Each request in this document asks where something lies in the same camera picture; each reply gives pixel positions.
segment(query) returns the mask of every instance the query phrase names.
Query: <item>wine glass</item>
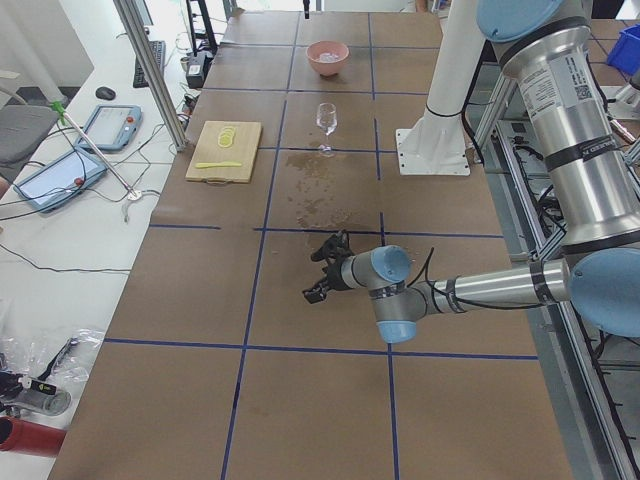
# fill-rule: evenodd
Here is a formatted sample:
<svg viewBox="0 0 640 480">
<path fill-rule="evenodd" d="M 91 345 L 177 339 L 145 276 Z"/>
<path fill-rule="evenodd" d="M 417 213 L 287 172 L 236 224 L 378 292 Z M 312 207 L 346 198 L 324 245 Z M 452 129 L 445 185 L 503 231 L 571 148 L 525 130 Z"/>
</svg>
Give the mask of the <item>wine glass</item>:
<svg viewBox="0 0 640 480">
<path fill-rule="evenodd" d="M 336 115 L 336 106 L 333 103 L 321 103 L 318 105 L 316 112 L 316 125 L 324 132 L 326 141 L 318 147 L 320 154 L 324 157 L 332 157 L 333 150 L 329 144 L 329 135 L 338 126 L 338 116 Z"/>
</svg>

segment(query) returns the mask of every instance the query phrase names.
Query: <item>cutting board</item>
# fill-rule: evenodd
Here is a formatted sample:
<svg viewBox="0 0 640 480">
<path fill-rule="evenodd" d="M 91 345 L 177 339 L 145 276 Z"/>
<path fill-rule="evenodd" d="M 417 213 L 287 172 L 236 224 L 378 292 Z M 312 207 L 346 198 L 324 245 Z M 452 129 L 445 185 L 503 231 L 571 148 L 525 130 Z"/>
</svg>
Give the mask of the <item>cutting board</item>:
<svg viewBox="0 0 640 480">
<path fill-rule="evenodd" d="M 232 144 L 226 148 L 220 146 L 219 140 L 222 138 L 222 144 L 224 144 L 225 132 L 230 129 L 234 131 Z M 185 178 L 190 182 L 248 183 L 251 180 L 261 133 L 260 122 L 205 122 Z M 196 168 L 198 163 L 218 162 L 237 162 L 242 165 Z"/>
</svg>

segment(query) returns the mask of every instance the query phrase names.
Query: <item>blue plastic bin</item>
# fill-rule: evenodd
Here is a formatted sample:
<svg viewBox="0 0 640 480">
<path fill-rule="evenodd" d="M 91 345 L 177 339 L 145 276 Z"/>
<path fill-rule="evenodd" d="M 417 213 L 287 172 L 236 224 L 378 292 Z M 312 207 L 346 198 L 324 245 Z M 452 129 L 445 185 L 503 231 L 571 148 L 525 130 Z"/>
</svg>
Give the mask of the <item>blue plastic bin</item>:
<svg viewBox="0 0 640 480">
<path fill-rule="evenodd" d="M 607 64 L 629 75 L 640 68 L 640 24 L 620 31 L 620 38 L 607 57 Z"/>
</svg>

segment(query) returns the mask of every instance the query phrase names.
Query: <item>bowl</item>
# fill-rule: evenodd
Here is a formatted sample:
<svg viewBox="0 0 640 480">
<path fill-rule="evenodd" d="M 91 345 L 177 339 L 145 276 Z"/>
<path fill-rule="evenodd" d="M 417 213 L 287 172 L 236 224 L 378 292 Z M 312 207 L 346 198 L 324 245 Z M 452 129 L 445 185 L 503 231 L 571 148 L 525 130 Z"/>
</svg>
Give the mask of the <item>bowl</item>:
<svg viewBox="0 0 640 480">
<path fill-rule="evenodd" d="M 323 77 L 338 73 L 347 63 L 349 47 L 344 43 L 323 40 L 307 47 L 309 65 Z"/>
</svg>

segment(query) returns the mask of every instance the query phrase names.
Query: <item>green clip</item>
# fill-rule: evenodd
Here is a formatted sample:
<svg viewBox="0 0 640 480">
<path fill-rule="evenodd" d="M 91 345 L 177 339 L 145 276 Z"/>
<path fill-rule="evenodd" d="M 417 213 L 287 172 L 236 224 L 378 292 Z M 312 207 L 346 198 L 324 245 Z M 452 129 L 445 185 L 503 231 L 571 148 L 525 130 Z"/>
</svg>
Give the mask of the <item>green clip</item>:
<svg viewBox="0 0 640 480">
<path fill-rule="evenodd" d="M 51 110 L 56 112 L 60 116 L 60 122 L 63 125 L 66 125 L 66 122 L 64 121 L 64 107 L 62 106 L 62 103 L 60 103 L 59 100 L 56 100 L 51 104 Z"/>
</svg>

